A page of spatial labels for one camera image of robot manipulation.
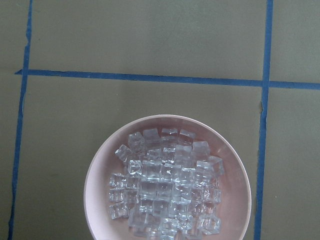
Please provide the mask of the pink bowl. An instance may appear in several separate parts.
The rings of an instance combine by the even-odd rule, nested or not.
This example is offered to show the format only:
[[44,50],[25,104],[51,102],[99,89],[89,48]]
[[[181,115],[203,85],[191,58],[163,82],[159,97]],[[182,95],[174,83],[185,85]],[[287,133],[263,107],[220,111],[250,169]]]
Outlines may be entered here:
[[224,175],[219,177],[222,202],[217,206],[221,218],[219,234],[205,240],[242,240],[247,231],[251,208],[251,188],[244,165],[233,147],[214,129],[197,120],[178,115],[160,114],[134,120],[114,132],[99,148],[89,166],[84,185],[84,211],[95,240],[135,240],[127,219],[112,220],[108,211],[111,173],[121,172],[123,165],[115,151],[127,144],[128,135],[145,129],[177,128],[196,134],[207,141],[212,155],[223,159]]

